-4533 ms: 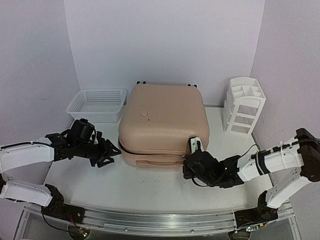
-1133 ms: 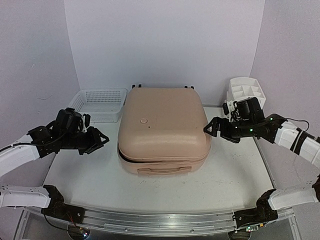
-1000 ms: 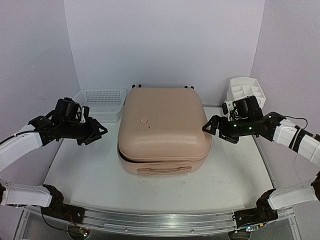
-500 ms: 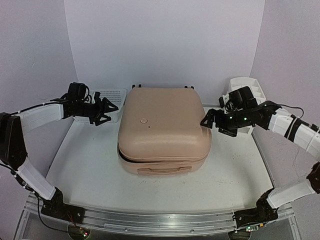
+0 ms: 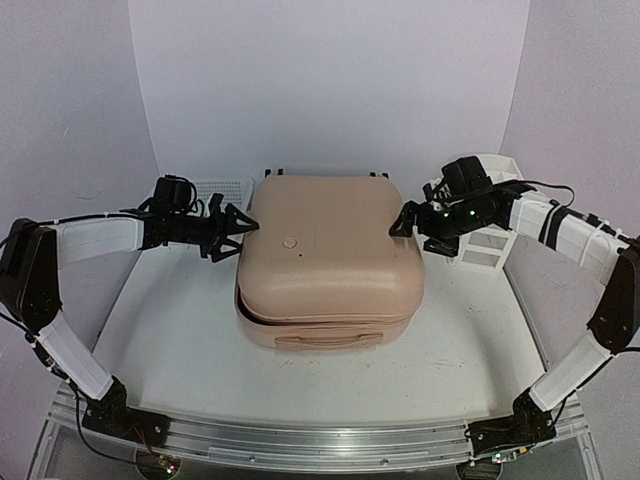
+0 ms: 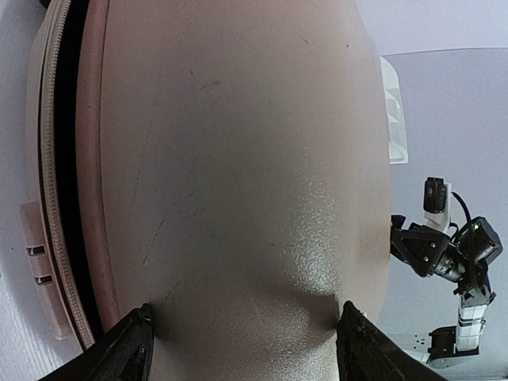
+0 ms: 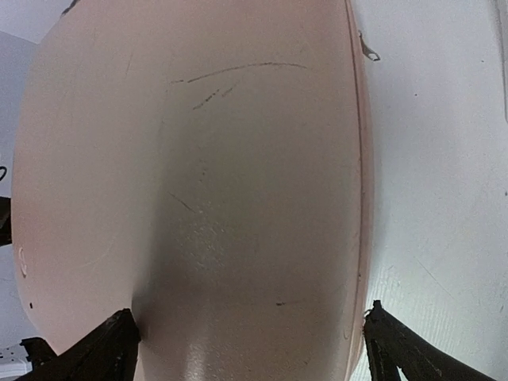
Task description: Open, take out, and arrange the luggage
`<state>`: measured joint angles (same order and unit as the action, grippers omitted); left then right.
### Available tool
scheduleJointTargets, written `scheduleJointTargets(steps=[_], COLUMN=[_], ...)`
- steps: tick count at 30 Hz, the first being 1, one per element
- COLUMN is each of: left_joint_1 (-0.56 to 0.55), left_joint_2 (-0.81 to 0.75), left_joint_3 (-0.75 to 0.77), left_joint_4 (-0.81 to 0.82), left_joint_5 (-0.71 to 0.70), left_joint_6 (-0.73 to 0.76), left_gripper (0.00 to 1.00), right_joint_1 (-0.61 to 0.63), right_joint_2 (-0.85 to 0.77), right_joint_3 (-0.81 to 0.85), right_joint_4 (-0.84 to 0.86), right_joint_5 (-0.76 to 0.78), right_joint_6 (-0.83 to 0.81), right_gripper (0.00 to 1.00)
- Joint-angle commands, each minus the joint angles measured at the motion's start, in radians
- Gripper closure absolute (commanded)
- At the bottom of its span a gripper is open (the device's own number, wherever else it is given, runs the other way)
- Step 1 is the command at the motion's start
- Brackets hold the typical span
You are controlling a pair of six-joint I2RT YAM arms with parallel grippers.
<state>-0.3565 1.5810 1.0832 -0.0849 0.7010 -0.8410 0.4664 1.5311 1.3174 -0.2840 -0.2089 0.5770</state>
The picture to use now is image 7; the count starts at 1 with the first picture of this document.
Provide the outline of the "pink hard-shell suitcase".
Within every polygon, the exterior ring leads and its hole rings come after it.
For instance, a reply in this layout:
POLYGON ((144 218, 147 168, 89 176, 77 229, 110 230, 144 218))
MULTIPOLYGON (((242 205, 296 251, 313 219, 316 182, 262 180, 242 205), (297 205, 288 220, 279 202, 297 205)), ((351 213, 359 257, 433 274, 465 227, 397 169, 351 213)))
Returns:
POLYGON ((347 380, 372 143, 348 1, 80 1, 12 171, 17 287, 64 352, 115 311, 139 380, 347 380))

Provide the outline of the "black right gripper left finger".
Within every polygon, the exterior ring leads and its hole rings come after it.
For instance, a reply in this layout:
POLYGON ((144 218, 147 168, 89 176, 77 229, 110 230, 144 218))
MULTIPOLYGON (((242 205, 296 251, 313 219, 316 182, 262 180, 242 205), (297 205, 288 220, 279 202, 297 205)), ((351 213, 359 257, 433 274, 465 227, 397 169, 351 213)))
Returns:
POLYGON ((59 355, 41 337, 24 339, 33 370, 23 380, 133 381, 139 343, 139 330, 129 309, 117 311, 59 355))

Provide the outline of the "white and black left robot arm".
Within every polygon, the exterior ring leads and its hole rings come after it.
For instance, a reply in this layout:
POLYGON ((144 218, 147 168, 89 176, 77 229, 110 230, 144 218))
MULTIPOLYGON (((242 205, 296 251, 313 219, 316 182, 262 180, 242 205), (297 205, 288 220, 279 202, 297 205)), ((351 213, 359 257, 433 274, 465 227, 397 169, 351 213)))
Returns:
MULTIPOLYGON (((12 243, 11 199, 1 197, 1 246, 12 243)), ((1 380, 15 380, 44 365, 56 354, 41 337, 22 339, 1 348, 1 380)))

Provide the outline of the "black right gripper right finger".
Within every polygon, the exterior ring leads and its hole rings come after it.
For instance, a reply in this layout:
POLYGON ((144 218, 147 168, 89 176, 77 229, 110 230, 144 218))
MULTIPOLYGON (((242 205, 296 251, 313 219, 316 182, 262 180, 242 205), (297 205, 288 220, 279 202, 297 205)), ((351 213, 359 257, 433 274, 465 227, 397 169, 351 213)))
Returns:
POLYGON ((417 335, 375 300, 363 327, 372 380, 468 380, 487 376, 417 335))

